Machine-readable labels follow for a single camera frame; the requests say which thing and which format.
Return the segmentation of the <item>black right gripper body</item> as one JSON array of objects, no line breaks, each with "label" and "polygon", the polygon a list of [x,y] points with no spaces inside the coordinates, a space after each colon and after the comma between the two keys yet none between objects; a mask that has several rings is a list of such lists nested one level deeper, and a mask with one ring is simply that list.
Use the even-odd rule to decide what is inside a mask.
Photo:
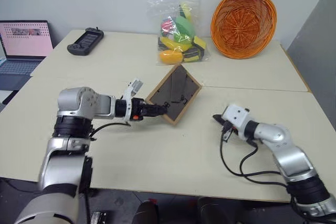
[{"label": "black right gripper body", "polygon": [[221,140],[228,141],[232,133],[238,135],[237,129],[233,126],[233,124],[230,121],[224,121]]}]

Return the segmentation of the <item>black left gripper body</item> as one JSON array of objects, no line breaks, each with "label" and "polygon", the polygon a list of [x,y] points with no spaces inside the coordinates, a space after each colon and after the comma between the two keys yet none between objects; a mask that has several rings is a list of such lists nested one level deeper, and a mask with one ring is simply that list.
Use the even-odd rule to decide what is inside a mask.
[{"label": "black left gripper body", "polygon": [[152,107],[146,104],[143,99],[133,98],[130,121],[142,121],[144,117],[155,117]]}]

